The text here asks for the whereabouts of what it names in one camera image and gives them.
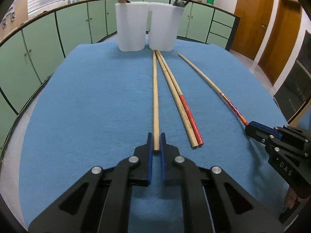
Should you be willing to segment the right hand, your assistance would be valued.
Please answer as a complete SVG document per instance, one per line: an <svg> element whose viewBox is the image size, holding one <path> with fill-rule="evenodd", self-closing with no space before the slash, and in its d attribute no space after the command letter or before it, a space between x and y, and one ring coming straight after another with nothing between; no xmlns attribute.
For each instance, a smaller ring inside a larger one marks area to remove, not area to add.
<svg viewBox="0 0 311 233"><path fill-rule="evenodd" d="M292 188L288 188L287 194L284 198L284 206L286 208L292 209L296 203L296 201L300 202L300 203L306 203L308 200L310 199L310 197L308 198L299 198L299 196L294 192L294 190Z"/></svg>

